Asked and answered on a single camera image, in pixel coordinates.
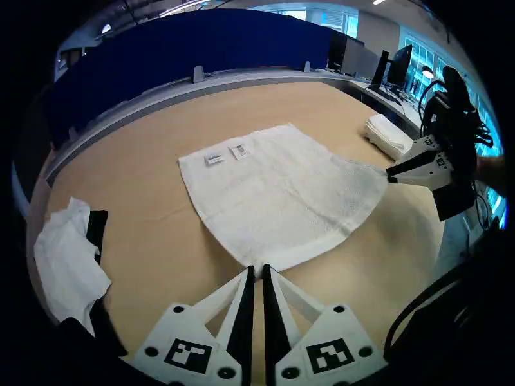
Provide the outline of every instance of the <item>table surface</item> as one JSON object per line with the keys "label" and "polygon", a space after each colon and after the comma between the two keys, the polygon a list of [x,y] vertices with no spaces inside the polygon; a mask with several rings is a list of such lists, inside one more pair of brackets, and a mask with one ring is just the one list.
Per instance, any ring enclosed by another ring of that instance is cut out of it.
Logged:
{"label": "table surface", "polygon": [[[102,268],[106,306],[130,361],[172,302],[195,304],[239,265],[202,225],[177,159],[252,131],[292,122],[347,159],[385,169],[393,161],[361,130],[374,110],[322,83],[254,86],[182,102],[101,139],[57,176],[46,216],[70,196],[108,210]],[[382,348],[399,312],[423,290],[443,223],[426,188],[390,184],[377,208],[333,250],[283,275],[322,303],[349,305]],[[294,312],[301,332],[310,327]],[[215,331],[222,317],[210,322]],[[265,384],[263,286],[256,283],[253,384]]]}

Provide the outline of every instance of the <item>wall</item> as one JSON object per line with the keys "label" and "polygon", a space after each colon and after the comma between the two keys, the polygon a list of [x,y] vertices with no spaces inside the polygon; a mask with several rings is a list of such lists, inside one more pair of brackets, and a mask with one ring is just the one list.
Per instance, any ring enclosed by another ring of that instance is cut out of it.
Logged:
{"label": "wall", "polygon": [[397,23],[366,12],[359,13],[358,40],[379,57],[386,50],[389,58],[393,58],[398,50],[399,37],[400,27]]}

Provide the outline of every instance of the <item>folded white towel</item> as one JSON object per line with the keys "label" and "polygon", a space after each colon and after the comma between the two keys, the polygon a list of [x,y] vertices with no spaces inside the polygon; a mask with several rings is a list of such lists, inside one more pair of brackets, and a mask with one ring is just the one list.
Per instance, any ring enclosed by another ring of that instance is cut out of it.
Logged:
{"label": "folded white towel", "polygon": [[336,247],[387,185],[381,170],[332,154],[292,124],[229,139],[179,164],[205,226],[258,274],[264,264],[284,270]]}
{"label": "folded white towel", "polygon": [[50,311],[59,322],[76,318],[95,336],[89,312],[111,281],[95,261],[98,248],[86,239],[88,221],[89,205],[70,198],[45,224],[34,255]]}
{"label": "folded white towel", "polygon": [[413,144],[413,140],[383,114],[376,114],[368,119],[364,135],[395,161],[407,153]]}

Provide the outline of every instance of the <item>barcode label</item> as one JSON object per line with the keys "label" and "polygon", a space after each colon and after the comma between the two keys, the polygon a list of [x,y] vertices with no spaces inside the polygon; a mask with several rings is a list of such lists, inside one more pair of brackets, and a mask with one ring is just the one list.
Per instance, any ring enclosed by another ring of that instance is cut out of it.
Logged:
{"label": "barcode label", "polygon": [[210,154],[210,155],[204,157],[204,160],[205,160],[205,164],[209,166],[209,165],[212,165],[213,163],[222,162],[224,159],[221,154]]}
{"label": "barcode label", "polygon": [[230,151],[234,154],[237,160],[242,160],[243,158],[246,158],[250,156],[250,152],[245,148],[245,145],[238,145],[234,147],[229,147]]}

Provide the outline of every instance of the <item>black cloth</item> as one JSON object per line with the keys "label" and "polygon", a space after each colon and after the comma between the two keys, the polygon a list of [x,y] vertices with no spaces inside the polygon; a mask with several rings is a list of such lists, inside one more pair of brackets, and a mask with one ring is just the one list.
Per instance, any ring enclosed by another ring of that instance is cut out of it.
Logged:
{"label": "black cloth", "polygon": [[[108,212],[106,210],[92,210],[89,213],[88,232],[86,238],[88,241],[97,246],[99,254],[95,255],[95,261],[100,265],[102,258],[102,240],[104,238],[104,229],[108,220]],[[111,322],[109,313],[104,305],[105,295],[98,299],[89,313],[91,317],[91,324],[95,331],[100,345],[117,356],[127,355],[124,345],[120,341],[115,327]]]}

